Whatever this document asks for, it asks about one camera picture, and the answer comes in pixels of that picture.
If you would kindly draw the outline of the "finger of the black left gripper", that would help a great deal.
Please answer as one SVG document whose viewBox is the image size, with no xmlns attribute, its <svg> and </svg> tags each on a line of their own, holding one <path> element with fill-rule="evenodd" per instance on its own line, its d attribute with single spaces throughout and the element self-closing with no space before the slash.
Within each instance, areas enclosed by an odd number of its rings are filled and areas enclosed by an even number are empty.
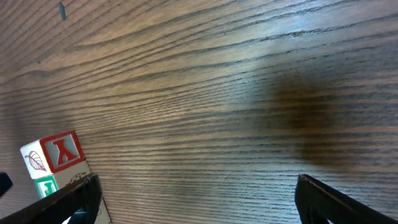
<svg viewBox="0 0 398 224">
<path fill-rule="evenodd" d="M 0 173 L 0 197 L 2 197 L 13 186 L 12 180 L 7 173 Z"/>
</svg>

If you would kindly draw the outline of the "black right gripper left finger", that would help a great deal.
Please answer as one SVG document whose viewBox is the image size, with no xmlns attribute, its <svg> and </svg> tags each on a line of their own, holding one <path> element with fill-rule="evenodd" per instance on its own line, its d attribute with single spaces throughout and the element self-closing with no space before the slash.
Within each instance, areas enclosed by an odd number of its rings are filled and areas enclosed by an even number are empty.
<svg viewBox="0 0 398 224">
<path fill-rule="evenodd" d="M 102 200 L 97 174 L 91 173 L 1 219 L 1 224 L 94 224 Z"/>
</svg>

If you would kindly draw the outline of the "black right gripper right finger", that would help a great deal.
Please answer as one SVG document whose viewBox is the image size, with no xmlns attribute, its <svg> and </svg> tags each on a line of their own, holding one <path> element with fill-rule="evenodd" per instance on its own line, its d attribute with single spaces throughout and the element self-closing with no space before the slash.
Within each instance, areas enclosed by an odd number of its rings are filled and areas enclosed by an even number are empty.
<svg viewBox="0 0 398 224">
<path fill-rule="evenodd" d="M 298 176 L 295 204 L 302 223 L 397 224 L 355 199 L 307 175 Z"/>
</svg>

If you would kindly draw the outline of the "white blue-edged picture block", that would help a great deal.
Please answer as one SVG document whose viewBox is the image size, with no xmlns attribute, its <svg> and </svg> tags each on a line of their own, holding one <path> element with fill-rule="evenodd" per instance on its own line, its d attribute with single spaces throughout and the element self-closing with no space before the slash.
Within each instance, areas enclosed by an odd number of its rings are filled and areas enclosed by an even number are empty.
<svg viewBox="0 0 398 224">
<path fill-rule="evenodd" d="M 85 160 L 74 130 L 47 136 L 20 148 L 31 179 L 65 170 Z"/>
</svg>

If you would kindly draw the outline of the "white hammer picture block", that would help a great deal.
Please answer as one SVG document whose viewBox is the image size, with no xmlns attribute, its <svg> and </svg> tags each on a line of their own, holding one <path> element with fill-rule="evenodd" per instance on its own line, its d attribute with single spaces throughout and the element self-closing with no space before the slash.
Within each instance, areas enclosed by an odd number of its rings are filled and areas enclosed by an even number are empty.
<svg viewBox="0 0 398 224">
<path fill-rule="evenodd" d="M 101 201 L 99 206 L 98 214 L 95 220 L 95 224 L 112 224 L 108 210 L 104 200 Z"/>
</svg>

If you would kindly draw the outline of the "green letter F block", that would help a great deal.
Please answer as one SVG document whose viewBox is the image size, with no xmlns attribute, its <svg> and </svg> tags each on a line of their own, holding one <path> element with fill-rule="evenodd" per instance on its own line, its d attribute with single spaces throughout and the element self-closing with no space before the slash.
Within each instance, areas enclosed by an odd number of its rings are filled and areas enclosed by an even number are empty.
<svg viewBox="0 0 398 224">
<path fill-rule="evenodd" d="M 34 184 L 38 191 L 39 198 L 42 199 L 65 187 L 66 185 L 81 179 L 90 172 L 91 171 L 88 163 L 83 161 L 60 172 L 35 179 Z"/>
</svg>

